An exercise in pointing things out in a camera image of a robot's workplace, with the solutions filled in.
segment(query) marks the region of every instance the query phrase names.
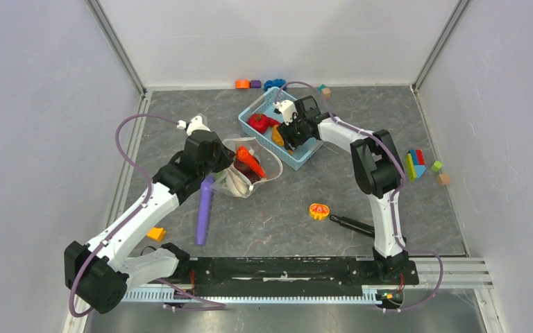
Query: yellow block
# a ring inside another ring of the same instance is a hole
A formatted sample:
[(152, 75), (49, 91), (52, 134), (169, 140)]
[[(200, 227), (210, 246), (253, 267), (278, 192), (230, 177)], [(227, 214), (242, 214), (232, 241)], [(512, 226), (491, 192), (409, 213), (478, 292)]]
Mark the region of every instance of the yellow block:
[(154, 239), (155, 241), (162, 241), (164, 238), (164, 234), (166, 234), (167, 231), (164, 228), (160, 227), (154, 227), (152, 230), (148, 231), (147, 236)]
[(416, 179), (416, 169), (414, 168), (414, 160), (412, 159), (412, 154), (410, 153), (408, 153), (405, 157), (405, 170), (407, 171), (409, 181), (413, 182)]

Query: blue block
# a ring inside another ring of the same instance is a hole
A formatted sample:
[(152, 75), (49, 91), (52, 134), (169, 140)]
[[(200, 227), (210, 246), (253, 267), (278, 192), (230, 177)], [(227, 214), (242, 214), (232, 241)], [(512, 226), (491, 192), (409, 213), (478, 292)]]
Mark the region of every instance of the blue block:
[(423, 165), (414, 165), (414, 170), (416, 170), (416, 178), (420, 178), (424, 171), (426, 171), (426, 167)]
[(271, 89), (273, 87), (273, 81), (272, 80), (268, 80), (267, 82), (264, 83), (264, 91), (267, 91), (269, 89)]
[(409, 154), (412, 156), (412, 161), (414, 161), (414, 165), (420, 165), (420, 162), (418, 161), (418, 154), (416, 154), (416, 150), (415, 149), (410, 150)]
[(285, 83), (286, 83), (286, 81), (283, 80), (282, 78), (277, 78), (277, 79), (273, 80), (273, 87), (281, 88)]

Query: white wall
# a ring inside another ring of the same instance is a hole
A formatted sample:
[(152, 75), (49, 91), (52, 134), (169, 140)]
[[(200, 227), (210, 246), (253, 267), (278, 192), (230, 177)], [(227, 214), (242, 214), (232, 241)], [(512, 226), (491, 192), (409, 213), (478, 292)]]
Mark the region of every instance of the white wall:
[(102, 228), (138, 98), (85, 1), (0, 1), (0, 332), (62, 329), (62, 254)]
[(407, 84), (457, 0), (101, 0), (148, 87)]
[(533, 1), (473, 1), (421, 99), (510, 332), (533, 332)]

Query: clear plastic bag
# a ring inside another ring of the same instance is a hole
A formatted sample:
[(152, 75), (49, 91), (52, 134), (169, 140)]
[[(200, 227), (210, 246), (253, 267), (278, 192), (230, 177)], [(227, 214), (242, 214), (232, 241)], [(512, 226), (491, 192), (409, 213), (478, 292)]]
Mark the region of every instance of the clear plastic bag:
[(283, 165), (279, 157), (266, 149), (256, 141), (254, 137), (240, 137), (237, 139), (225, 139), (223, 145), (231, 151), (237, 151), (240, 146), (246, 147), (250, 154), (260, 163), (266, 178), (258, 180), (254, 184), (240, 171), (231, 165), (226, 170), (216, 175), (216, 180), (212, 185), (213, 190), (236, 196), (248, 198), (260, 185), (270, 182), (281, 176)]

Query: orange block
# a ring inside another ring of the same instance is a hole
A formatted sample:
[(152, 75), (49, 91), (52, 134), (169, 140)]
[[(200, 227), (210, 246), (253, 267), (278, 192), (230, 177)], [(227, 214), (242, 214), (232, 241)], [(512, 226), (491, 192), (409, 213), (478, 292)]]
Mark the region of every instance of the orange block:
[(236, 81), (236, 89), (250, 89), (250, 81), (249, 80)]
[(439, 185), (448, 185), (450, 184), (450, 176), (446, 173), (441, 173), (436, 177), (436, 181)]
[(164, 234), (166, 234), (167, 231), (164, 228), (160, 227), (154, 227), (152, 230), (148, 231), (147, 236), (154, 239), (155, 241), (162, 241), (164, 238)]

